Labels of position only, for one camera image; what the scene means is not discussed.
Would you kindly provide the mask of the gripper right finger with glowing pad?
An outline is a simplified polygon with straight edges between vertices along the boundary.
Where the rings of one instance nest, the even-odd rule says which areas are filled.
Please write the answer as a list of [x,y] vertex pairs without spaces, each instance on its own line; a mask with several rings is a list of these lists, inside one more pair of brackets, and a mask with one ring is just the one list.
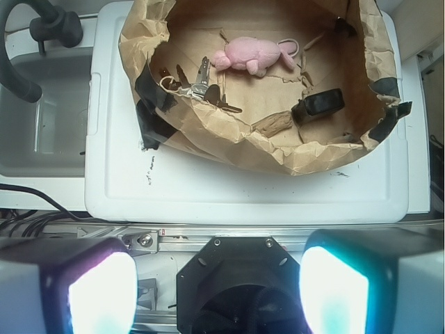
[[300,261],[313,333],[443,333],[444,234],[320,229]]

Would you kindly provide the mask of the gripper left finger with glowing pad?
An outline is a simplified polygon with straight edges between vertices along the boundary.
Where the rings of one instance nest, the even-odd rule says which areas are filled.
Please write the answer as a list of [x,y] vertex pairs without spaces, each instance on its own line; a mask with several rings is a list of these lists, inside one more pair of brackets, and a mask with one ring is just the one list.
[[137,297],[117,238],[1,238],[2,333],[129,333]]

